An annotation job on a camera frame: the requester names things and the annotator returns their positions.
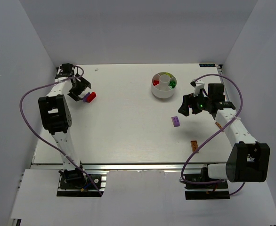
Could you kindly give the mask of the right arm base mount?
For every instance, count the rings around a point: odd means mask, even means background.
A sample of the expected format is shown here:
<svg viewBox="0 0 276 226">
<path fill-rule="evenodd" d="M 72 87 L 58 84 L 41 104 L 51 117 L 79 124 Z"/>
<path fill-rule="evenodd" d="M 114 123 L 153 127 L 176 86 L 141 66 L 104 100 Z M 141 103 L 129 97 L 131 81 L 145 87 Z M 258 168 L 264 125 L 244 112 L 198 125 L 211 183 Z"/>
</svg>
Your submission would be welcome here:
<svg viewBox="0 0 276 226">
<path fill-rule="evenodd" d="M 196 182 L 197 184 L 187 183 L 183 180 Z M 227 200 L 230 199 L 227 181 L 212 183 L 217 179 L 208 176 L 206 167 L 202 167 L 198 173 L 186 173 L 180 177 L 180 183 L 185 185 L 186 200 Z"/>
</svg>

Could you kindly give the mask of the small green lego brick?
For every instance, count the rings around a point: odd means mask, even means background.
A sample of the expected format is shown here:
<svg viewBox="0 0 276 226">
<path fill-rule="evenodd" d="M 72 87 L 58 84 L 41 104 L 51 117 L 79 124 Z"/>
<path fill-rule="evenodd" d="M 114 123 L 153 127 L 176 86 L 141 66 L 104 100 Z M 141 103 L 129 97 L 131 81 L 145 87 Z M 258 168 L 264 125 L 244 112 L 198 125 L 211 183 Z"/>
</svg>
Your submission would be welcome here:
<svg viewBox="0 0 276 226">
<path fill-rule="evenodd" d="M 174 89 L 176 87 L 176 85 L 177 85 L 176 81 L 170 81 L 170 83 L 169 83 L 170 89 Z"/>
</svg>

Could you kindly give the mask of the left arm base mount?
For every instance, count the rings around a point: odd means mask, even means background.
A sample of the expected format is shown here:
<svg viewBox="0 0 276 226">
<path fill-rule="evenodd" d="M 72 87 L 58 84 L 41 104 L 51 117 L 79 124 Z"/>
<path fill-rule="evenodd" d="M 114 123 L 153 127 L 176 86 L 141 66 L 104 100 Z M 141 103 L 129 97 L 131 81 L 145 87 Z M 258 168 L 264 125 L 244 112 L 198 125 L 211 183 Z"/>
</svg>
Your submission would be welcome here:
<svg viewBox="0 0 276 226">
<path fill-rule="evenodd" d="M 60 170 L 57 186 L 57 197 L 101 197 L 105 186 L 103 175 L 86 174 L 78 169 Z"/>
</svg>

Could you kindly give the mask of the purple curved lego brick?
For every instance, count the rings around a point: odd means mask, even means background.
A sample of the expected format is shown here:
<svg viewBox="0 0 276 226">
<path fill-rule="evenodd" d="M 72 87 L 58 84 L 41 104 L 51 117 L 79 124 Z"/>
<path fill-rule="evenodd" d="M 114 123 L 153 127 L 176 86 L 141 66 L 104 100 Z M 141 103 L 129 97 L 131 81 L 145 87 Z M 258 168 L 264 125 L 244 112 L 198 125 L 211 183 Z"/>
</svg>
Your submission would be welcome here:
<svg viewBox="0 0 276 226">
<path fill-rule="evenodd" d="M 179 127 L 180 126 L 180 121 L 179 118 L 177 116 L 172 116 L 171 118 L 173 126 L 174 127 Z"/>
</svg>

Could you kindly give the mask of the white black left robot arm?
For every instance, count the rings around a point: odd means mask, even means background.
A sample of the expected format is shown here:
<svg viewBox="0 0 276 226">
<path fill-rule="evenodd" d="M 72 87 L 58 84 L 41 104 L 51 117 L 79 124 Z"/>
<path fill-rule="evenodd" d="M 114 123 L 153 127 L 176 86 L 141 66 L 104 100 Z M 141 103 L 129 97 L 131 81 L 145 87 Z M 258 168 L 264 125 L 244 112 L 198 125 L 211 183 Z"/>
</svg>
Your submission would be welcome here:
<svg viewBox="0 0 276 226">
<path fill-rule="evenodd" d="M 57 84 L 45 97 L 39 98 L 38 105 L 42 125 L 60 149 L 63 162 L 63 170 L 60 174 L 66 183 L 80 188 L 86 184 L 87 178 L 82 172 L 83 166 L 71 139 L 72 117 L 65 95 L 76 102 L 81 101 L 84 91 L 90 88 L 91 84 L 75 72 L 77 69 L 78 67 L 70 63 L 60 65 L 55 76 Z"/>
</svg>

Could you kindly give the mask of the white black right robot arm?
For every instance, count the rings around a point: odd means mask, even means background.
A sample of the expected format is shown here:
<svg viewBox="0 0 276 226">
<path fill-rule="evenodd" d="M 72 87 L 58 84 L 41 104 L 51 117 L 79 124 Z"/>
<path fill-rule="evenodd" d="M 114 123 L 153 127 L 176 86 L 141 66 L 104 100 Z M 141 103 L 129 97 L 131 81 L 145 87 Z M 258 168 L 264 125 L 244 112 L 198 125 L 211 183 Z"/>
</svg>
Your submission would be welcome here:
<svg viewBox="0 0 276 226">
<path fill-rule="evenodd" d="M 226 101 L 224 85 L 210 83 L 204 94 L 202 81 L 191 82 L 194 92 L 183 96 L 178 112 L 184 116 L 207 111 L 226 134 L 232 151 L 226 163 L 214 163 L 202 168 L 194 184 L 213 181 L 264 182 L 268 173 L 270 148 L 258 142 L 237 116 L 232 102 Z"/>
</svg>

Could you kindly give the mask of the long red lego brick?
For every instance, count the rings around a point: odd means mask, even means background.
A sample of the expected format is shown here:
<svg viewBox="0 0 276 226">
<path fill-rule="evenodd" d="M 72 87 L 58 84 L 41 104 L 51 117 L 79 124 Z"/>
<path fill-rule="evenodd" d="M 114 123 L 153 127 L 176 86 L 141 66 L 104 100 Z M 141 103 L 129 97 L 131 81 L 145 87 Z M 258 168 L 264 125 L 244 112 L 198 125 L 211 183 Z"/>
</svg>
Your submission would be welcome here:
<svg viewBox="0 0 276 226">
<path fill-rule="evenodd" d="M 96 98 L 96 93 L 95 92 L 91 92 L 89 93 L 89 95 L 86 97 L 86 102 L 90 103 L 91 101 L 93 101 Z"/>
</svg>

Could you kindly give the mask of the red curved lego piece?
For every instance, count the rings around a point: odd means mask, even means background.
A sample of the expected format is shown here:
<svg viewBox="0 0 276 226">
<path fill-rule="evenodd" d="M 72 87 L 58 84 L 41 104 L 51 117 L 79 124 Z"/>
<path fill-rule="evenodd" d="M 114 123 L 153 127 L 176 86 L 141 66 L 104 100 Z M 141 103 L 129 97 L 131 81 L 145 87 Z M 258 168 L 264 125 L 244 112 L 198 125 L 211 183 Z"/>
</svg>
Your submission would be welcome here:
<svg viewBox="0 0 276 226">
<path fill-rule="evenodd" d="M 158 85 L 158 84 L 159 84 L 159 81 L 154 80 L 153 85 L 156 86 L 156 85 Z"/>
</svg>

